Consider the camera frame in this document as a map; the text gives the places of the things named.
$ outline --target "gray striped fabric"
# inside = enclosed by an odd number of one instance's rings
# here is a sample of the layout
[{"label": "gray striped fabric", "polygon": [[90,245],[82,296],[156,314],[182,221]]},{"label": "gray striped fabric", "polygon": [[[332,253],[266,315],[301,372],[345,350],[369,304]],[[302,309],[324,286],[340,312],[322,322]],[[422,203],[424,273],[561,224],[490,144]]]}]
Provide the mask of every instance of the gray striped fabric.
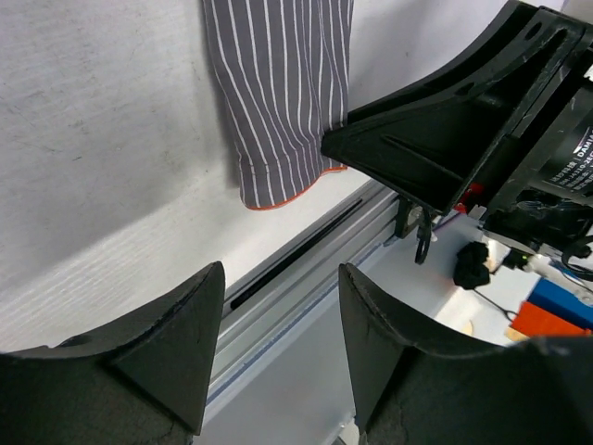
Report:
[{"label": "gray striped fabric", "polygon": [[239,155],[241,198],[279,206],[341,165],[320,153],[347,116],[353,0],[204,0]]}]

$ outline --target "striped cloth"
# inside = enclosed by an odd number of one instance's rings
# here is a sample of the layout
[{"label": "striped cloth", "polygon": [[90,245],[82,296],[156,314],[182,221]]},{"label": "striped cloth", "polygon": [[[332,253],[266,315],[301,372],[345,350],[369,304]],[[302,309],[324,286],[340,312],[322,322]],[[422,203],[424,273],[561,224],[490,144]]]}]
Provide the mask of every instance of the striped cloth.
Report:
[{"label": "striped cloth", "polygon": [[353,0],[204,0],[251,209],[283,205],[324,172],[323,132],[347,116]]}]

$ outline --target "red component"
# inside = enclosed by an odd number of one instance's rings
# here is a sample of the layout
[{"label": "red component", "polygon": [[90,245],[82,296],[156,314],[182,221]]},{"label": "red component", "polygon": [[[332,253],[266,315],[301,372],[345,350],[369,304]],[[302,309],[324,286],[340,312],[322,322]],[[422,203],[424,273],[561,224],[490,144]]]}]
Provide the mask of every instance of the red component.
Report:
[{"label": "red component", "polygon": [[472,206],[475,202],[475,199],[479,197],[482,192],[484,192],[483,185],[478,183],[470,184],[468,189],[461,197],[460,202],[458,202],[453,209],[459,213],[467,213],[467,207]]}]

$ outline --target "orange hem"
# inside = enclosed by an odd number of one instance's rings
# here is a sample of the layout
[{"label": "orange hem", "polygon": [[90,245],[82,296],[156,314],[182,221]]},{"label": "orange hem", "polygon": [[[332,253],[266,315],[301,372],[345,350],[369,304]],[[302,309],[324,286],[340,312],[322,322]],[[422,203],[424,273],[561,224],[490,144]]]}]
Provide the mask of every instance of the orange hem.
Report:
[{"label": "orange hem", "polygon": [[[319,178],[321,178],[322,176],[324,176],[326,173],[331,173],[331,172],[343,172],[344,170],[347,170],[347,166],[343,166],[343,167],[332,167],[331,169],[325,169],[322,174],[319,175]],[[309,191],[310,188],[312,188],[315,183],[319,180],[319,178],[317,178],[315,181],[313,181],[309,187],[307,187],[305,190],[303,190],[300,193],[297,193],[296,195],[294,195],[293,197],[291,197],[290,199],[287,199],[286,201],[281,202],[280,204],[275,204],[273,206],[269,206],[269,207],[249,207],[246,206],[248,209],[250,210],[255,210],[255,211],[265,211],[265,210],[274,210],[274,209],[278,209],[282,206],[285,206],[286,204],[294,201],[295,199],[297,199],[298,197],[300,197],[301,195],[303,195],[304,193],[306,193],[307,191]]]}]

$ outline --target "cloth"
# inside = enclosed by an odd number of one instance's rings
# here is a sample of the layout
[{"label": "cloth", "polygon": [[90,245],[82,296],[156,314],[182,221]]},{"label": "cloth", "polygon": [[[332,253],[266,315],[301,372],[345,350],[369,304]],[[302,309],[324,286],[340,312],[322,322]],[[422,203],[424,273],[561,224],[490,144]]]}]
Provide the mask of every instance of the cloth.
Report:
[{"label": "cloth", "polygon": [[347,117],[353,0],[204,0],[251,209],[283,205],[324,172],[323,132]]}]

